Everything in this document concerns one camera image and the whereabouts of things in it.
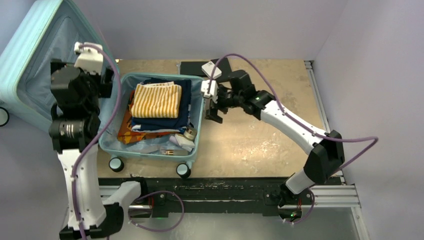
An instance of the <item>folded clothes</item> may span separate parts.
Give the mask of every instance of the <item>folded clothes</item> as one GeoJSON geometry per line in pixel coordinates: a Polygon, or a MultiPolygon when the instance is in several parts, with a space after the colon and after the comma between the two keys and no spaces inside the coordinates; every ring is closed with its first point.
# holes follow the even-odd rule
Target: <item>folded clothes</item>
{"type": "MultiPolygon", "coordinates": [[[[172,83],[171,81],[151,78],[144,81],[144,84],[161,84],[161,83],[172,83]]],[[[192,101],[192,81],[191,80],[178,80],[174,81],[175,85],[181,86],[181,100],[179,103],[178,117],[177,118],[132,118],[132,125],[153,125],[157,126],[158,129],[179,129],[185,127],[190,122],[190,104],[192,101]]]]}
{"type": "Polygon", "coordinates": [[[131,115],[135,118],[177,118],[182,87],[172,85],[137,84],[131,115]]]}
{"type": "MultiPolygon", "coordinates": [[[[134,92],[135,91],[132,91],[131,93],[128,105],[130,105],[132,102],[134,92]]],[[[135,131],[132,131],[131,119],[132,117],[130,113],[130,107],[127,106],[125,113],[123,115],[122,124],[119,128],[119,132],[116,137],[118,141],[120,141],[123,144],[132,144],[132,143],[136,143],[145,139],[155,139],[155,138],[160,138],[160,137],[175,133],[175,131],[173,132],[166,132],[166,131],[165,132],[135,132],[135,131]]]]}

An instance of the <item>light blue suitcase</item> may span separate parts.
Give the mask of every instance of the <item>light blue suitcase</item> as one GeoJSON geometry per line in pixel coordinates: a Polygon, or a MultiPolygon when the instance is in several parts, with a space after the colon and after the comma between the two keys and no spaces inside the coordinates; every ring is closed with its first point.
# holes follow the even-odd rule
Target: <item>light blue suitcase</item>
{"type": "Polygon", "coordinates": [[[71,0],[37,0],[0,56],[0,107],[48,132],[50,60],[75,62],[76,41],[101,44],[112,56],[71,0]]]}
{"type": "MultiPolygon", "coordinates": [[[[0,107],[24,121],[48,132],[52,123],[51,108],[55,102],[50,91],[50,60],[61,59],[74,63],[74,43],[91,42],[109,50],[84,15],[71,0],[37,0],[13,35],[0,56],[0,107]]],[[[155,73],[128,73],[122,77],[122,102],[117,116],[99,140],[100,147],[112,157],[153,158],[187,163],[191,168],[197,158],[199,133],[205,102],[200,95],[202,78],[197,76],[155,73]],[[196,147],[189,155],[172,156],[158,153],[143,154],[140,149],[149,145],[171,147],[162,137],[148,139],[137,145],[124,145],[116,138],[125,111],[129,94],[138,84],[149,78],[172,81],[192,81],[191,123],[198,130],[196,147]]],[[[113,85],[110,98],[103,99],[100,107],[100,129],[111,117],[117,99],[117,88],[113,85]]]]}

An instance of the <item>floor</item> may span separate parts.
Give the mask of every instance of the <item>floor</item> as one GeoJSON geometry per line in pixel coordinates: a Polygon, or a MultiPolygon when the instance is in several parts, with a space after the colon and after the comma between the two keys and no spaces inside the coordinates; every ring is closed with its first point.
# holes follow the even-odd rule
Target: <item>floor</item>
{"type": "MultiPolygon", "coordinates": [[[[130,72],[178,73],[181,60],[121,60],[122,75],[130,72]]],[[[252,61],[275,88],[281,102],[310,124],[322,128],[303,60],[254,59],[252,61]]],[[[259,75],[241,59],[230,59],[231,68],[247,71],[257,90],[269,90],[259,75]]],[[[178,177],[175,162],[123,159],[121,172],[109,169],[110,156],[99,150],[99,177],[178,177]]],[[[223,116],[223,124],[204,120],[198,157],[190,177],[288,177],[301,169],[307,155],[290,138],[274,127],[234,108],[223,116]]]]}

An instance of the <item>suitcase lid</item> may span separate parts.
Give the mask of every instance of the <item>suitcase lid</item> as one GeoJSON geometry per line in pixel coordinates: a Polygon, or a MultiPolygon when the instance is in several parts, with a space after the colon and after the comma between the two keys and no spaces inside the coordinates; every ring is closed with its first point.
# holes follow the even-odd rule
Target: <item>suitcase lid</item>
{"type": "MultiPolygon", "coordinates": [[[[0,55],[0,106],[48,132],[50,109],[50,60],[75,62],[74,43],[101,44],[114,59],[71,0],[37,0],[0,55]]],[[[103,63],[103,70],[108,63],[103,63]]]]}

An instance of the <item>navy blue cloth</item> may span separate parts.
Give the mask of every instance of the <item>navy blue cloth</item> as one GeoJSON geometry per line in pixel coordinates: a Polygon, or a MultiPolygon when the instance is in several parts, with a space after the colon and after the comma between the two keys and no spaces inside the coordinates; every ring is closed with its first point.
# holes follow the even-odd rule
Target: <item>navy blue cloth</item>
{"type": "MultiPolygon", "coordinates": [[[[161,84],[172,82],[169,80],[151,78],[145,80],[143,84],[161,84]]],[[[189,105],[192,102],[192,81],[187,80],[177,80],[173,81],[174,84],[181,86],[181,99],[179,102],[178,108],[178,117],[177,118],[139,118],[133,117],[131,125],[141,125],[140,130],[154,131],[160,129],[179,129],[186,127],[189,124],[189,105]]]]}

